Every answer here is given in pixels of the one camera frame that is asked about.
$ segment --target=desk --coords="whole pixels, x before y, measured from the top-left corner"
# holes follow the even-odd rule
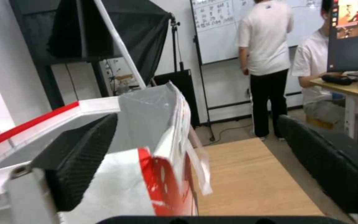
[[[213,194],[197,191],[200,215],[324,216],[259,139],[206,150]]]
[[[314,79],[311,82],[331,92],[337,92],[346,96],[345,132],[353,138],[356,117],[356,100],[358,100],[358,83],[353,83],[349,86],[342,86],[324,82],[321,78]]]

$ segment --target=white pole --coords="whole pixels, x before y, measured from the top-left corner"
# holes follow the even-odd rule
[[[135,76],[135,79],[138,81],[139,86],[141,89],[145,89],[146,85],[143,81],[143,78],[140,76],[138,69],[136,68],[135,63],[133,62],[131,56],[129,55],[128,49],[126,49],[124,42],[122,41],[120,35],[118,34],[117,30],[114,27],[114,24],[112,23],[110,16],[108,15],[108,12],[106,8],[104,7],[104,4],[101,0],[94,0],[100,15],[102,16],[108,31],[110,32],[113,40],[117,43],[118,48],[120,49],[122,56],[124,57],[125,61],[127,62],[129,68],[131,69],[133,75]]]

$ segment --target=short black hair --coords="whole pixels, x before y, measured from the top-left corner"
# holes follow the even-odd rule
[[[331,7],[332,7],[332,0],[323,0],[323,2],[321,3],[321,9],[326,12],[330,12]]]

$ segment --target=white t-shirt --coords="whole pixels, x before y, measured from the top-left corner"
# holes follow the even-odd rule
[[[267,75],[291,66],[287,33],[293,25],[292,9],[276,0],[256,4],[240,21],[238,45],[248,48],[250,74]]]
[[[299,45],[292,66],[293,76],[319,75],[327,71],[328,37],[320,30]],[[331,100],[332,94],[319,86],[303,88],[304,105],[320,100]]]

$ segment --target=monitor screen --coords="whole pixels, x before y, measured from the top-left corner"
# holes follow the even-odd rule
[[[333,0],[328,71],[358,71],[358,0]]]

